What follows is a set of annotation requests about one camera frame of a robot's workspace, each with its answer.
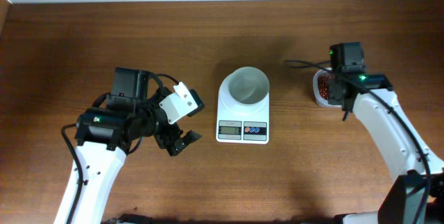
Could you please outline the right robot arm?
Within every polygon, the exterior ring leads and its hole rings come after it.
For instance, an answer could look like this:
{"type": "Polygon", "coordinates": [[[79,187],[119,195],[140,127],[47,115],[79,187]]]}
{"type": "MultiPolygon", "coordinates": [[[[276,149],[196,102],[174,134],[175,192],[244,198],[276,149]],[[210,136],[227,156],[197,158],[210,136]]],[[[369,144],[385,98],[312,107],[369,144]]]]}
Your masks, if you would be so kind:
{"type": "Polygon", "coordinates": [[[330,60],[328,103],[364,125],[393,179],[377,211],[338,215],[335,222],[442,223],[443,160],[408,120],[388,78],[366,71],[358,42],[332,45],[330,60]]]}

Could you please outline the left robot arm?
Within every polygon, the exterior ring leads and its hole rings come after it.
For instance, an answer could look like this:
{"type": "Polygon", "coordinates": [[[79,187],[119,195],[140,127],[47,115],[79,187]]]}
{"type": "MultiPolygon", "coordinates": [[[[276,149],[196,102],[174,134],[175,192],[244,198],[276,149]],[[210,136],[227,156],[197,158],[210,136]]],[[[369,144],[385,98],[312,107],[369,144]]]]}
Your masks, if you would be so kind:
{"type": "Polygon", "coordinates": [[[161,79],[162,74],[117,67],[111,91],[72,124],[74,143],[62,127],[73,165],[56,223],[100,223],[120,169],[145,137],[154,138],[172,157],[200,139],[193,130],[183,132],[177,122],[200,112],[204,102],[184,83],[168,89],[161,79]]]}

